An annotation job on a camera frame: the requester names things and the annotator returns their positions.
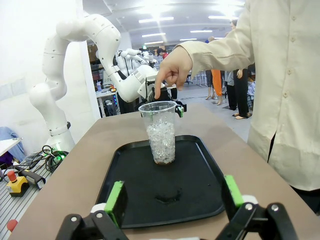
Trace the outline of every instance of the red button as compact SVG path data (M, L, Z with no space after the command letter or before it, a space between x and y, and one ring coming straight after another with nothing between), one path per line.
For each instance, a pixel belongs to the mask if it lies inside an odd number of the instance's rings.
M8 221L8 223L6 224L6 228L7 228L10 232L12 232L12 231L15 229L15 227L17 226L17 224L18 224L18 221L17 221L17 220L11 219L11 220Z
M14 171L9 171L6 175L8 176L11 182L14 182L15 180L17 180L16 174Z

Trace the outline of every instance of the beige shirt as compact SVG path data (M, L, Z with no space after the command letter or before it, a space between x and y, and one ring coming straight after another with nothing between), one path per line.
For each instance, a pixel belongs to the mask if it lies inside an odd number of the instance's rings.
M226 38L181 44L193 75L255 62L248 144L288 184L307 191L320 189L319 12L320 0L247 0Z

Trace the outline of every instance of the human hand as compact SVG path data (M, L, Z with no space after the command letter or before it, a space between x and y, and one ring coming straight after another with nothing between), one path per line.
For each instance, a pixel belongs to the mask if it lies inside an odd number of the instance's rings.
M238 77L238 79L242 78L242 69L239 69L239 71L236 73L236 76Z
M192 66L191 57L182 46L174 49L160 64L160 70L155 78L155 99L160 97L163 80L168 85L176 84L176 88L181 90Z

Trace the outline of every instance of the gray floor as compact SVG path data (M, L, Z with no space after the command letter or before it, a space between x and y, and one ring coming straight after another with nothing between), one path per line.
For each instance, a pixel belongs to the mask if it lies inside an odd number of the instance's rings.
M203 104L209 111L221 118L244 141L247 141L251 118L236 120L232 115L237 113L237 111L231 111L223 108L228 106L228 98L225 99L225 97L223 97L224 103L217 106L214 104L217 100L212 100L211 98L205 100L207 96L208 88L206 86L201 87L195 84L188 85L185 83L183 90L178 91L178 99L183 100L186 104Z

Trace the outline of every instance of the tray rim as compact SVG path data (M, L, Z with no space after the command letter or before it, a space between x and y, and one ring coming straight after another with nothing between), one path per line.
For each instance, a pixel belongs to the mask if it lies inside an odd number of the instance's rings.
M197 147L199 148L202 157L206 163L206 165L208 166L209 170L212 172L212 174L215 176L216 180L219 183L220 188L222 188L222 182L224 180L224 174L222 173L221 169L219 168L217 162L215 161L214 157L211 155L211 152L208 150L207 146L204 144L204 142L202 141L202 139L198 136L194 136L194 135L176 135L175 136L175 142L176 141L194 141L197 145ZM120 147L118 147L111 159L110 165L105 173L104 179L102 181L101 184L101 188L99 190L99 193L97 195L95 204L98 204L100 202L100 198L101 198L101 193L103 191L103 188L105 186L104 182L107 179L108 173L109 171L114 168L114 166L112 166L113 164L113 159L117 156L120 155L120 152L126 149L131 149L133 147L146 147L149 146L149 140L142 140L142 141L135 141L135 142L129 142L126 143ZM211 164L214 165L214 169L216 172L213 172L213 169L210 167L210 164L208 163L208 160L203 156L203 150L204 149L206 151L206 153L209 155L210 160L211 160ZM138 228L150 228L150 227L156 227L156 226L165 226L165 225L171 225L171 224L180 224L180 223L186 223L186 222L191 222L191 221L197 221L197 220L201 220L201 219L206 219L206 218L211 218L211 217L215 217L217 215L219 215L220 213L222 213L225 210L224 204L222 203L222 205L213 212L210 213L205 213L205 214L200 214L197 216L193 216L193 217L185 217L182 220L181 219L177 219L177 220L169 220L169 221L158 221L158 222L154 222L154 223L148 223L147 225L145 223L143 224L130 224L130 225L125 225L124 227L122 226L121 229L138 229Z

